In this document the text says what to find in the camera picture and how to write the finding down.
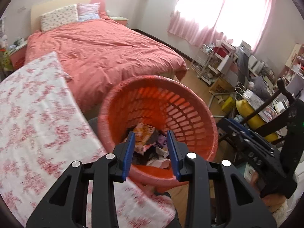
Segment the person right hand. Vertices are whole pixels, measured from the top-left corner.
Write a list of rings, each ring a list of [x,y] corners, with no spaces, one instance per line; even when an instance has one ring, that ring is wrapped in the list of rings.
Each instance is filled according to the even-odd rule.
[[[260,193],[257,182],[259,179],[258,173],[255,171],[250,180],[250,185]],[[281,194],[270,194],[262,198],[263,203],[268,207],[270,212],[276,212],[286,201],[286,197]]]

